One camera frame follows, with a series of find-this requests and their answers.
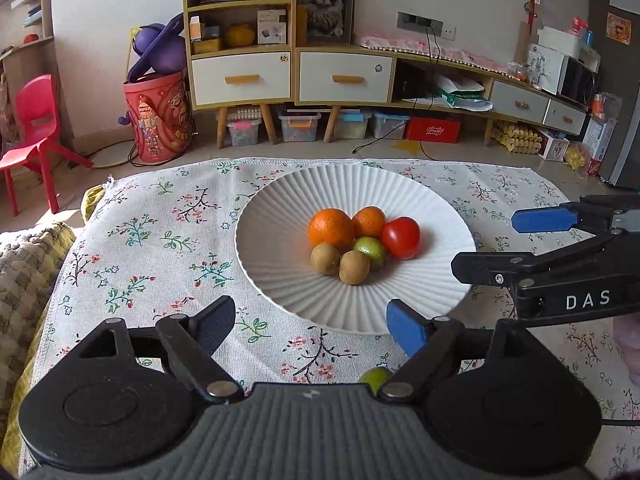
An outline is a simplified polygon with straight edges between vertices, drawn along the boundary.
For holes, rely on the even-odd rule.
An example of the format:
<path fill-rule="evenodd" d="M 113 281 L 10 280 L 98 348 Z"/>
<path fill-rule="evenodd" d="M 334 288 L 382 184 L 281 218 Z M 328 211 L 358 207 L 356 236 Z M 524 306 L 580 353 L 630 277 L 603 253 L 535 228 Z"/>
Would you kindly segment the red box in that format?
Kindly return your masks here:
<path fill-rule="evenodd" d="M 456 143 L 460 122 L 450 119 L 413 117 L 406 127 L 406 139 L 420 142 Z"/>

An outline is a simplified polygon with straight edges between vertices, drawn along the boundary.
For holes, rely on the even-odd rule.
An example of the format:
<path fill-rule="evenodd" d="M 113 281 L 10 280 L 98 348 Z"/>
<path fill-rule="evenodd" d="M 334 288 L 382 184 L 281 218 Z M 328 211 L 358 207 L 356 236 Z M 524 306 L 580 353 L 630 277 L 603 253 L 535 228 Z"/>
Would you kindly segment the yellow pumpkin ornament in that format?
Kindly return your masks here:
<path fill-rule="evenodd" d="M 254 26 L 250 23 L 233 24 L 224 33 L 224 44 L 229 49 L 252 46 L 256 41 Z"/>

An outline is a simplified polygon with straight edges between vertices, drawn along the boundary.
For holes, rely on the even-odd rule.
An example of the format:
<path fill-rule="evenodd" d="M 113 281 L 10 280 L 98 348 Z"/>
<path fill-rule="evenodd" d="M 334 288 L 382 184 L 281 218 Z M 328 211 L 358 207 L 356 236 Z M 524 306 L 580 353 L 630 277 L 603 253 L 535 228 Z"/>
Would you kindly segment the small orange mandarin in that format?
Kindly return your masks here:
<path fill-rule="evenodd" d="M 386 225 L 386 215 L 378 207 L 367 206 L 352 217 L 352 225 L 356 238 L 363 236 L 379 238 Z"/>

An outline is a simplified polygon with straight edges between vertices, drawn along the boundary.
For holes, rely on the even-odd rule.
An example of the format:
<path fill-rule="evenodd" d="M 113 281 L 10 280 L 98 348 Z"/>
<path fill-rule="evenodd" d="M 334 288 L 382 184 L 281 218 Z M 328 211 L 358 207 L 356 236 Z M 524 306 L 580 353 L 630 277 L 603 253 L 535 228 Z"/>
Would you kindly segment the brown kiwi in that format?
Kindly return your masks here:
<path fill-rule="evenodd" d="M 369 275 L 370 259 L 358 250 L 350 250 L 342 255 L 338 277 L 341 282 L 356 286 L 361 284 Z"/>
<path fill-rule="evenodd" d="M 322 275 L 333 275 L 340 267 L 341 253 L 334 246 L 326 243 L 314 246 L 310 254 L 312 268 Z"/>

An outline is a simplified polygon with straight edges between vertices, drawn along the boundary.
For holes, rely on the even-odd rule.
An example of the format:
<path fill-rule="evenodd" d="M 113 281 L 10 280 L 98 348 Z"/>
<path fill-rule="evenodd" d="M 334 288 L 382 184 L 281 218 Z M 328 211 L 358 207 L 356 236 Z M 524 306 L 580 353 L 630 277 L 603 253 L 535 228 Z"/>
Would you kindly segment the large green jujube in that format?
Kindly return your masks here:
<path fill-rule="evenodd" d="M 360 384 L 367 385 L 372 394 L 376 396 L 378 394 L 378 390 L 381 389 L 382 385 L 386 384 L 393 376 L 393 373 L 384 366 L 377 366 L 370 368 L 364 372 L 358 379 Z"/>

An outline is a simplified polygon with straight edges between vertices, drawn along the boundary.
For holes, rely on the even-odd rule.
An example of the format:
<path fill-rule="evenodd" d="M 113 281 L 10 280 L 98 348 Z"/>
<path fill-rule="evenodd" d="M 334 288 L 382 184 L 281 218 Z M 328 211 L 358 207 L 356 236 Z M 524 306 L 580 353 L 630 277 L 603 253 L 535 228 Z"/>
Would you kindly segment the low wooden tv cabinet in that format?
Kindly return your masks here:
<path fill-rule="evenodd" d="M 576 138 L 588 118 L 585 105 L 544 92 L 489 58 L 446 48 L 434 32 L 419 40 L 358 35 L 355 44 L 392 58 L 391 106 L 476 116 L 486 136 L 505 120 Z"/>

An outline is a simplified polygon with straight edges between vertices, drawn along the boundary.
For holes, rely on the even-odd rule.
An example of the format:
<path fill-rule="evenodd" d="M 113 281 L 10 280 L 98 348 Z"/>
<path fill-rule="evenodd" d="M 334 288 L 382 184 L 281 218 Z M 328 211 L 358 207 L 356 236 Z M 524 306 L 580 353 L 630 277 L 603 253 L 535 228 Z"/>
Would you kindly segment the storage box blue lid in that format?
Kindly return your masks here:
<path fill-rule="evenodd" d="M 373 135 L 375 139 L 402 140 L 409 122 L 409 116 L 375 112 L 373 114 Z"/>
<path fill-rule="evenodd" d="M 338 140 L 361 140 L 367 134 L 371 114 L 368 112 L 341 112 L 334 129 Z"/>

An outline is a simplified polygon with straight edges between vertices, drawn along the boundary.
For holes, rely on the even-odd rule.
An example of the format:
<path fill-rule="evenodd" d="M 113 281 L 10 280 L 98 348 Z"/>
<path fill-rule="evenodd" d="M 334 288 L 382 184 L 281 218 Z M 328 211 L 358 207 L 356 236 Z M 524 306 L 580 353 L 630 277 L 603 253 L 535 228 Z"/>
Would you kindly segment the white small box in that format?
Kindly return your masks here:
<path fill-rule="evenodd" d="M 258 10 L 256 37 L 258 44 L 286 44 L 288 17 L 284 9 Z"/>

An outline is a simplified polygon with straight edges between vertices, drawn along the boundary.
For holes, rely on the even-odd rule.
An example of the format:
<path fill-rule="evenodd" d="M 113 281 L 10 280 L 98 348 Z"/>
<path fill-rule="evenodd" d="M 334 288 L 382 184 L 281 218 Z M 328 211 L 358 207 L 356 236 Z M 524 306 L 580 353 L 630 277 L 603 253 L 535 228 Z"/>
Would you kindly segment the red plastic chair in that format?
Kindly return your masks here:
<path fill-rule="evenodd" d="M 58 154 L 86 168 L 92 168 L 93 162 L 61 143 L 62 122 L 51 74 L 38 76 L 25 84 L 17 93 L 14 105 L 17 118 L 24 129 L 24 140 L 17 148 L 11 148 L 1 157 L 1 171 L 6 180 L 12 214 L 16 217 L 20 213 L 11 174 L 11 169 L 18 166 L 41 174 L 49 209 L 52 214 L 56 214 L 58 196 L 55 193 L 49 154 Z"/>

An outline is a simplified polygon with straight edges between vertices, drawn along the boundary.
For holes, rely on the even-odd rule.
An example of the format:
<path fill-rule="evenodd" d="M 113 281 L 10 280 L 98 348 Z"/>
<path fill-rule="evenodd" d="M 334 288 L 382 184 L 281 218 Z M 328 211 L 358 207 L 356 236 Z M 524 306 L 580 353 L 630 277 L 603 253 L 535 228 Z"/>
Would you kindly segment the floral tablecloth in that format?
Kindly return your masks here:
<path fill-rule="evenodd" d="M 505 289 L 465 289 L 450 259 L 471 249 L 541 255 L 581 242 L 578 230 L 521 234 L 511 226 L 519 209 L 564 202 L 533 170 L 472 162 L 242 158 L 123 178 L 107 185 L 70 248 L 32 376 L 43 378 L 106 318 L 151 326 L 222 295 L 234 300 L 236 321 L 215 359 L 245 388 L 317 387 L 375 367 L 397 370 L 405 355 L 382 333 L 386 304 L 399 298 L 476 327 L 510 318 Z M 311 217 L 367 206 L 413 218 L 433 234 L 432 246 L 420 258 L 388 260 L 359 287 L 315 274 Z"/>

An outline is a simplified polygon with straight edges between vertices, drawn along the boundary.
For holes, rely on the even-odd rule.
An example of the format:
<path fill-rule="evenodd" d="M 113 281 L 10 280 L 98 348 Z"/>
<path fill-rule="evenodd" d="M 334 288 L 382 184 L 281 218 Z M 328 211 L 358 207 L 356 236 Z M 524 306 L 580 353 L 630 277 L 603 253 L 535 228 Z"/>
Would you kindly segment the small green jujube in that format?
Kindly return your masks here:
<path fill-rule="evenodd" d="M 352 249 L 362 252 L 370 260 L 372 269 L 382 269 L 386 263 L 386 248 L 383 243 L 372 236 L 362 236 L 355 240 Z"/>

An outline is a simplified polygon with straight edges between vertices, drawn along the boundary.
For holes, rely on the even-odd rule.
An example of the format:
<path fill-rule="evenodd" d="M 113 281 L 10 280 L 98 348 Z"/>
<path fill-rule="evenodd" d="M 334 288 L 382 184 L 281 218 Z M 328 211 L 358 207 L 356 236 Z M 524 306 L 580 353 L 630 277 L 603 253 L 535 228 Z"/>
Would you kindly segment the wooden shelf cabinet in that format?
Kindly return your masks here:
<path fill-rule="evenodd" d="M 394 62 L 385 54 L 350 44 L 308 44 L 304 9 L 297 0 L 182 0 L 190 97 L 197 112 L 217 114 L 216 141 L 226 144 L 227 120 L 235 107 L 262 113 L 268 139 L 278 134 L 271 114 L 277 104 L 325 106 L 324 138 L 332 141 L 338 115 L 350 106 L 389 106 Z M 250 23 L 258 10 L 284 9 L 286 44 L 229 49 L 230 25 Z"/>

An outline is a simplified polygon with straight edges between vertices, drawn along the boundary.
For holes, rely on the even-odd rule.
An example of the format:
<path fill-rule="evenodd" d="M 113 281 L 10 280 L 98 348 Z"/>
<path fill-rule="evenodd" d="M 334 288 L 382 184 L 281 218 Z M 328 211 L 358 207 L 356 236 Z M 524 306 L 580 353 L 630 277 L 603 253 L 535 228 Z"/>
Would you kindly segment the red tomato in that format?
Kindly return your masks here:
<path fill-rule="evenodd" d="M 420 226 L 409 217 L 397 218 L 383 226 L 380 240 L 394 258 L 412 259 L 420 250 Z"/>

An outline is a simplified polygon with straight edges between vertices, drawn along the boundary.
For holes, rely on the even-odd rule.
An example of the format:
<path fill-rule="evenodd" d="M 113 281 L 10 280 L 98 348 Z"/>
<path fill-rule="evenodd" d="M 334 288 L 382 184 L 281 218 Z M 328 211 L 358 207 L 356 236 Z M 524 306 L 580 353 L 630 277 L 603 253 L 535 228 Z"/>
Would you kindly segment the clear storage box pink label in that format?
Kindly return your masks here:
<path fill-rule="evenodd" d="M 260 119 L 236 120 L 228 123 L 231 145 L 235 148 L 258 143 Z"/>

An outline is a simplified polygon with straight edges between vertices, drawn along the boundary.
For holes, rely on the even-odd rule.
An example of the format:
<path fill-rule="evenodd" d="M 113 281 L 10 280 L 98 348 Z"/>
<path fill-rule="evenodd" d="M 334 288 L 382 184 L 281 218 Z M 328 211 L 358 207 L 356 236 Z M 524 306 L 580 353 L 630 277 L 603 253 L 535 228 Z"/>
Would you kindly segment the large orange mandarin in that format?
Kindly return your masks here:
<path fill-rule="evenodd" d="M 355 240 L 355 227 L 352 219 L 341 209 L 326 208 L 310 219 L 307 236 L 312 247 L 328 244 L 346 252 Z"/>

